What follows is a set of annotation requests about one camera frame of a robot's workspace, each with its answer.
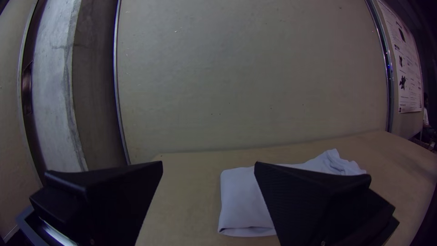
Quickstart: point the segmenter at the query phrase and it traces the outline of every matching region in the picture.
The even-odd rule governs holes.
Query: paper poster
[[[422,110],[422,74],[416,42],[410,30],[400,18],[381,0],[377,3],[382,11],[391,40],[391,52],[395,60],[391,61],[396,70],[399,96],[399,113]]]

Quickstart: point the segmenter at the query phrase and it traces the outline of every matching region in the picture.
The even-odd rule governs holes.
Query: white towel
[[[336,149],[302,164],[279,164],[281,166],[337,175],[359,175],[355,161],[340,158]],[[227,236],[276,235],[267,205],[254,175],[254,167],[225,170],[220,175],[222,210],[218,219],[218,232]]]

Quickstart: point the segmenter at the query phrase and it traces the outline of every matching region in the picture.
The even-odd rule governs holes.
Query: table
[[[409,245],[437,182],[437,155],[387,132],[259,149],[159,154],[164,174],[152,200],[137,246],[276,246],[277,236],[238,238],[217,232],[220,174],[256,161],[303,163],[334,149],[372,176],[370,188],[392,203],[400,224],[387,246]]]

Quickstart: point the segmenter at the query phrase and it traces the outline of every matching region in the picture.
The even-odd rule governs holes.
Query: wall
[[[384,22],[381,9],[379,8],[377,1],[374,0],[373,2],[374,5],[376,6],[376,10],[378,12],[379,17],[382,20],[381,23],[383,25],[384,32],[386,35],[387,45],[391,50],[392,47],[391,40],[389,38],[387,26]],[[397,64],[394,61],[395,61],[395,56],[394,53],[391,52],[391,67],[393,69],[393,78],[394,81],[400,81],[400,79],[398,79],[396,75]],[[391,133],[409,139],[422,130],[423,111],[413,112],[413,113],[399,113],[397,111],[398,105],[399,105],[399,86],[395,84],[393,86],[393,122],[392,122]]]
[[[81,0],[48,0],[36,37],[32,103],[47,169],[87,170],[74,115],[71,60]]]
[[[27,143],[20,131],[17,71],[23,31],[33,0],[9,1],[0,15],[0,235],[16,225],[15,217],[40,187]]]
[[[89,170],[127,165],[114,91],[117,1],[82,0],[71,66],[74,113]]]
[[[123,0],[119,102],[132,163],[386,126],[365,1]]]
[[[32,102],[47,169],[127,164],[113,84],[116,1],[47,0],[35,44]]]

